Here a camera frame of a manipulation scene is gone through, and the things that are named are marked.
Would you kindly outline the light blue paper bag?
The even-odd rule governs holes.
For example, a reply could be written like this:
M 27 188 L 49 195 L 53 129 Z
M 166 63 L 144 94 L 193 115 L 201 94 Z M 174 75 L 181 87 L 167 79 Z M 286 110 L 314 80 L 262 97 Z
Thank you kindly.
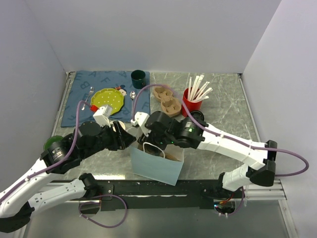
M 160 181 L 169 185 L 176 185 L 184 164 L 184 149 L 167 145 L 163 152 L 175 156 L 180 161 L 172 161 L 153 156 L 138 149 L 140 144 L 134 142 L 130 147 L 132 172 L 136 175 Z

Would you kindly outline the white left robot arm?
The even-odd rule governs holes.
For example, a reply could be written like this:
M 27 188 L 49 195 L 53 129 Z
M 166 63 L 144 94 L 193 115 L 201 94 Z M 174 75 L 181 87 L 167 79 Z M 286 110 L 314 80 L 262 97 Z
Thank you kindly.
M 18 181 L 0 194 L 0 231 L 14 232 L 31 218 L 68 200 L 93 199 L 99 186 L 91 173 L 56 189 L 41 192 L 41 188 L 77 167 L 83 160 L 107 149 L 124 150 L 136 140 L 118 122 L 113 126 L 100 126 L 87 121 L 74 132 L 48 147 Z

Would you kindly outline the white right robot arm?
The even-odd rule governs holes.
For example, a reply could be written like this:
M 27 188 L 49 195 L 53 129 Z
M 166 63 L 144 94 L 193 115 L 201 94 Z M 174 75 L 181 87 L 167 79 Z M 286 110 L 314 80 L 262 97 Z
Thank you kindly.
M 242 165 L 218 177 L 214 192 L 229 197 L 237 189 L 253 183 L 270 187 L 274 184 L 277 143 L 257 143 L 223 132 L 205 122 L 204 114 L 192 111 L 189 116 L 177 121 L 164 112 L 151 115 L 137 112 L 131 124 L 139 129 L 138 143 L 154 155 L 165 155 L 167 146 L 207 150 L 233 158 Z

